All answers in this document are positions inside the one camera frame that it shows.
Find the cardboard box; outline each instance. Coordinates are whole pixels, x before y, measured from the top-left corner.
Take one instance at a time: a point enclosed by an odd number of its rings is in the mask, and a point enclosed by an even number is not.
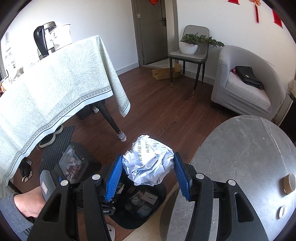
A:
[[[175,67],[173,68],[173,78],[180,77],[180,70],[181,70],[181,65],[178,63],[175,63]],[[157,80],[170,79],[170,68],[154,69],[152,70],[152,75]]]

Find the gray armchair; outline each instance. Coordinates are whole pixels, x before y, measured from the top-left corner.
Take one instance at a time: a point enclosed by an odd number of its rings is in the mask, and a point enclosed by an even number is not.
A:
[[[246,85],[233,74],[235,66],[251,66],[264,90]],[[275,70],[256,54],[236,46],[222,48],[211,100],[241,115],[271,120],[286,97]]]

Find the kettle handle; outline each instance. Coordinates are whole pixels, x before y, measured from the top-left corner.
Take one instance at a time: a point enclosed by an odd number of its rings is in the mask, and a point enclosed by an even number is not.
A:
[[[39,26],[34,30],[34,40],[42,56],[48,56],[44,26]]]

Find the black sneaker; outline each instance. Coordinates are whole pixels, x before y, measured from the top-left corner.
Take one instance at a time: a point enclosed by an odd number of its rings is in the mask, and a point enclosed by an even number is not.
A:
[[[52,144],[55,140],[55,136],[56,135],[54,133],[52,133],[52,134],[49,134],[46,137],[44,137],[41,140],[41,142],[39,143],[40,148],[43,148],[43,147],[46,147],[46,146]]]
[[[32,177],[31,165],[32,161],[28,157],[22,159],[19,165],[22,182],[27,182]]]
[[[54,132],[54,134],[60,134],[62,131],[63,131],[63,129],[64,129],[64,126],[63,125],[60,125],[57,129],[56,129],[56,131]]]

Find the ribbed floor mat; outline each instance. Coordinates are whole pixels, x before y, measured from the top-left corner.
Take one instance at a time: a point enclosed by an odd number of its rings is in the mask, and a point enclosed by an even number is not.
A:
[[[43,170],[53,170],[56,163],[60,160],[63,155],[63,152],[66,150],[67,146],[71,141],[75,126],[68,126],[63,129],[60,134],[57,134],[54,142],[45,147],[45,152],[43,154],[39,174]]]

